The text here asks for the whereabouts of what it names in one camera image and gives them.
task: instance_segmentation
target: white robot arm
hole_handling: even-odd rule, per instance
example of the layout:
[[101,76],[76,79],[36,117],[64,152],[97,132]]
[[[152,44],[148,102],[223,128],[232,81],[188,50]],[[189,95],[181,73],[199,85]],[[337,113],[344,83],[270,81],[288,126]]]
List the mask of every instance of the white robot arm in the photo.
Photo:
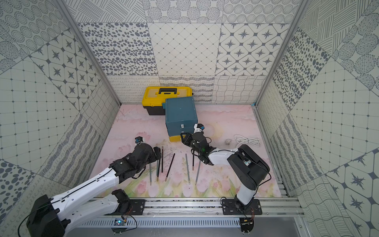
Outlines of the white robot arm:
[[160,148],[152,148],[143,142],[142,137],[137,137],[135,140],[136,147],[132,153],[114,161],[95,177],[52,198],[47,195],[39,197],[34,202],[30,215],[26,217],[28,218],[26,226],[31,237],[62,237],[73,228],[95,217],[130,211],[130,199],[121,189],[100,200],[87,204],[86,202],[108,188],[128,178],[134,178],[136,173],[145,170],[147,164],[161,158]]
[[204,136],[202,124],[195,124],[194,133],[181,134],[182,143],[197,152],[198,158],[206,165],[230,165],[242,182],[235,196],[235,206],[241,213],[250,210],[254,195],[260,183],[269,174],[270,168],[249,146],[225,150],[210,146]]
[[[211,147],[203,130],[202,124],[196,124],[193,134],[185,133],[185,137],[182,136],[182,143],[191,147],[193,152],[196,151],[196,156],[205,164],[230,165],[242,182],[234,198],[235,207],[241,213],[250,211],[254,194],[259,183],[269,173],[269,166],[247,145],[232,150]],[[63,237],[70,230],[95,217],[130,211],[131,201],[121,189],[94,202],[86,202],[128,178],[136,179],[136,173],[142,169],[143,172],[147,164],[161,158],[160,148],[152,148],[143,142],[142,137],[135,140],[136,147],[132,153],[114,161],[95,177],[52,198],[47,195],[39,197],[34,202],[30,215],[26,217],[31,237]]]

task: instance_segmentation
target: patterned tile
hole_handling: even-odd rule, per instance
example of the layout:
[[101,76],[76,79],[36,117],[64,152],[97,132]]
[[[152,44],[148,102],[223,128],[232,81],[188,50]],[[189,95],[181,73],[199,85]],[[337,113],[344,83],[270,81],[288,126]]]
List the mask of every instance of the patterned tile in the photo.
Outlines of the patterned tile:
[[358,232],[362,236],[376,236],[379,230],[379,150],[359,156],[326,176]]
[[149,32],[159,75],[215,74],[219,24],[149,23]]
[[211,103],[215,77],[159,77],[161,86],[189,86],[195,103]]
[[216,75],[267,76],[288,24],[222,24]]
[[267,136],[270,138],[289,113],[272,80],[267,84],[258,104],[258,110]]
[[51,0],[2,1],[0,26],[31,54],[68,29],[63,16]]
[[147,22],[221,23],[224,0],[143,0]]
[[315,41],[301,29],[297,29],[273,76],[279,94],[289,110],[294,107],[329,58]]
[[0,158],[36,172],[78,110],[30,59],[0,75]]
[[283,120],[270,142],[290,191],[323,175],[319,161],[309,150],[290,114]]
[[66,0],[76,22],[146,22],[142,0]]
[[223,22],[291,23],[300,0],[225,0]]
[[379,98],[332,58],[291,110],[324,170],[379,147]]
[[119,105],[110,95],[108,89],[100,81],[85,103],[80,113],[95,127],[100,136],[105,139],[113,120],[119,109]]
[[0,174],[2,179],[2,201],[0,202],[0,226],[6,215],[19,201],[22,192],[28,188],[30,181],[33,180],[35,173],[25,170],[19,166],[0,160]]
[[30,58],[77,110],[83,107],[100,81],[70,30],[39,48]]
[[332,54],[371,0],[312,0],[299,24],[309,37]]
[[[69,189],[69,187],[35,174],[35,178],[30,181],[28,188],[23,192],[22,196],[19,197],[15,207],[0,224],[1,235],[17,236],[17,229],[20,222],[30,214],[30,210],[37,198],[45,194],[48,197],[53,197]],[[30,236],[29,231],[26,228],[26,221],[21,225],[20,235]]]
[[215,76],[212,103],[254,103],[265,82],[262,76]]
[[26,57],[25,51],[0,26],[0,74]]
[[110,76],[108,80],[122,103],[141,103],[146,87],[161,85],[158,76]]
[[296,188],[291,196],[299,199],[313,236],[360,236],[325,176]]
[[333,57],[379,96],[379,7],[374,3],[351,28]]
[[147,24],[81,23],[78,25],[107,75],[157,75]]
[[102,145],[103,138],[79,114],[38,174],[67,187],[81,184],[90,175],[88,165],[96,162]]

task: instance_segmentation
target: yellow box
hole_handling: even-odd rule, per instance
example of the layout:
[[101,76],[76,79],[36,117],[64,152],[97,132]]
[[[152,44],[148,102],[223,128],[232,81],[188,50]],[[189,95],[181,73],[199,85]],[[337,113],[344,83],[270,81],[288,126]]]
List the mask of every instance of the yellow box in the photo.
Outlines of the yellow box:
[[149,115],[165,115],[162,106],[167,98],[192,96],[188,86],[148,86],[142,99],[142,105]]
[[169,139],[170,139],[170,142],[182,141],[180,135],[179,136],[170,136]]

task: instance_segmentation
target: floral tablecloth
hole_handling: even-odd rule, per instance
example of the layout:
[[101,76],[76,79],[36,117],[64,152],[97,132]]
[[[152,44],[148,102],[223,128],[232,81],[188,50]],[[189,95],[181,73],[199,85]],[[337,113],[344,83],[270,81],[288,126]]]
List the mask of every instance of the floral tablecloth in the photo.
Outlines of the floral tablecloth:
[[[260,137],[257,123],[249,105],[197,105],[199,123],[205,126],[204,135],[212,139],[211,145],[220,149],[235,148],[237,142],[225,144],[226,139],[237,133],[244,137]],[[195,157],[192,170],[191,148],[181,142],[172,143],[168,139],[165,116],[149,116],[142,105],[122,105],[104,147],[94,166],[91,177],[109,166],[112,161],[122,158],[134,149],[134,138],[142,136],[152,147],[163,146],[163,173],[157,182],[157,164],[152,163],[152,183],[149,166],[138,179],[128,179],[116,187],[99,195],[103,197],[115,189],[124,189],[130,197],[234,197],[241,182],[233,169],[227,165],[205,165],[201,163],[197,185],[195,179],[199,159]],[[270,166],[272,179],[263,184],[256,197],[281,197],[274,178],[266,149],[250,146]],[[165,182],[173,154],[175,158]],[[185,161],[187,154],[190,184],[188,183]]]

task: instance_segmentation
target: teal box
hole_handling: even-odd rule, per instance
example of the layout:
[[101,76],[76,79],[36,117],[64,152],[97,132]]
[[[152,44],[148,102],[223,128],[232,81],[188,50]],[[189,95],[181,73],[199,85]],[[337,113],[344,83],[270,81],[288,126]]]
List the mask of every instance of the teal box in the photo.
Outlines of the teal box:
[[197,124],[197,114],[192,96],[166,99],[164,106],[169,136],[178,136],[184,132],[193,133],[193,127]]

